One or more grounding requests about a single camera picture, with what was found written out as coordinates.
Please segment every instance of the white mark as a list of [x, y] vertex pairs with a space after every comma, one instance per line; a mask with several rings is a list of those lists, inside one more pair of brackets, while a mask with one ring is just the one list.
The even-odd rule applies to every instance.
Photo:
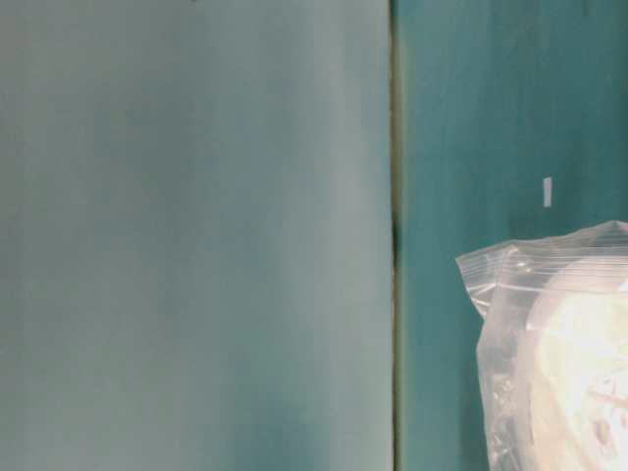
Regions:
[[552, 191], [551, 177], [545, 177], [543, 179], [543, 207], [551, 208], [551, 191]]

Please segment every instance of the teal wall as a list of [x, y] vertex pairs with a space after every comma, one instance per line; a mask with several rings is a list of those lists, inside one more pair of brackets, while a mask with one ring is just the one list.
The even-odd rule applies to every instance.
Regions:
[[395, 2], [403, 471], [488, 469], [454, 257], [628, 219], [627, 23], [621, 0]]
[[0, 3], [0, 469], [392, 463], [388, 10]]

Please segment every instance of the teal surface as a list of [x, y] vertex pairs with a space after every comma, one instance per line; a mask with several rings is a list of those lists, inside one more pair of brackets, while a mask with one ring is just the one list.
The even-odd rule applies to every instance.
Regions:
[[454, 257], [628, 219], [628, 4], [398, 0], [393, 23], [401, 469], [486, 470], [481, 322]]
[[0, 469], [389, 471], [388, 9], [0, 2]]

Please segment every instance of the vertical gap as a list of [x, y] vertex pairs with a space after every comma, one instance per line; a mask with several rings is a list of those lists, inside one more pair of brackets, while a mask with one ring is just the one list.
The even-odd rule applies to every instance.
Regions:
[[389, 0], [392, 209], [392, 469], [401, 470], [401, 94], [397, 0]]

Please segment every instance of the clear plastic bag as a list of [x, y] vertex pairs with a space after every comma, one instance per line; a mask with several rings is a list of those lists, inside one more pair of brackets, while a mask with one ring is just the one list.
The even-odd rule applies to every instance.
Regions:
[[457, 259], [492, 471], [628, 470], [628, 224]]

